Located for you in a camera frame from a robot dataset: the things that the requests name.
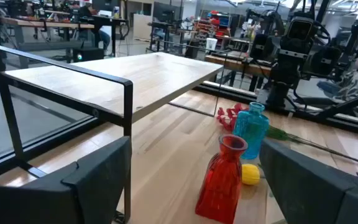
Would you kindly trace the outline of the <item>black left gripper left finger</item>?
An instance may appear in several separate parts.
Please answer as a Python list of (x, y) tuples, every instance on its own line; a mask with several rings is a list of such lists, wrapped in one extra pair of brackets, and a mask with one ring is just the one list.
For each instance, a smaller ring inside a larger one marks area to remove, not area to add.
[(21, 187), (0, 185), (0, 223), (127, 223), (117, 206), (131, 156), (123, 136)]

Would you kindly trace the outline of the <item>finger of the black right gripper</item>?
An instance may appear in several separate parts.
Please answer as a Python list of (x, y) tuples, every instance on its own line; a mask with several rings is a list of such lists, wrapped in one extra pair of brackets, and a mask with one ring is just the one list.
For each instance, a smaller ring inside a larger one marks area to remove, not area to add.
[(336, 47), (314, 46), (311, 50), (310, 71), (318, 75), (329, 75), (340, 56), (341, 51)]
[(273, 58), (272, 35), (257, 34), (252, 43), (250, 57), (256, 60), (271, 60)]

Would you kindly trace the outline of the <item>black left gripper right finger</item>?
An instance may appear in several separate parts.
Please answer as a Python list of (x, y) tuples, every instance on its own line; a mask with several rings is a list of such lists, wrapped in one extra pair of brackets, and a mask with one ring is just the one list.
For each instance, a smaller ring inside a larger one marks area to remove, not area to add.
[(288, 223), (358, 224), (358, 177), (270, 140), (259, 159)]

